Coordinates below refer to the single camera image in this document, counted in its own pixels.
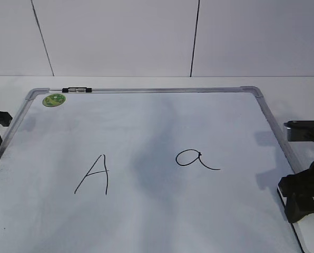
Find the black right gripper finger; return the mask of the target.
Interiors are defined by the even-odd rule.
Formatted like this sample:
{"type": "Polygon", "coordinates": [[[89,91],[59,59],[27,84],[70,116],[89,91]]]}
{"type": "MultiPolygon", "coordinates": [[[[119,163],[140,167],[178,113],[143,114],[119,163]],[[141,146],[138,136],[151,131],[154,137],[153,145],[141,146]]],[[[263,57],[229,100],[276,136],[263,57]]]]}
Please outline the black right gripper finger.
{"type": "Polygon", "coordinates": [[[296,223],[314,213],[314,199],[309,195],[293,193],[286,198],[284,212],[289,223],[296,223]]]}

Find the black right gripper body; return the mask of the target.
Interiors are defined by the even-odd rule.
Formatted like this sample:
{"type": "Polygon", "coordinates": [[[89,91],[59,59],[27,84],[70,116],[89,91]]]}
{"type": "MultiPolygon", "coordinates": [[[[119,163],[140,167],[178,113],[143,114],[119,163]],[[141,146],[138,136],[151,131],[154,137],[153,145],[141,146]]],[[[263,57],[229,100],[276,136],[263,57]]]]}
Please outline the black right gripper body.
{"type": "Polygon", "coordinates": [[[284,197],[293,193],[314,197],[314,161],[309,169],[281,178],[278,187],[284,197]]]}

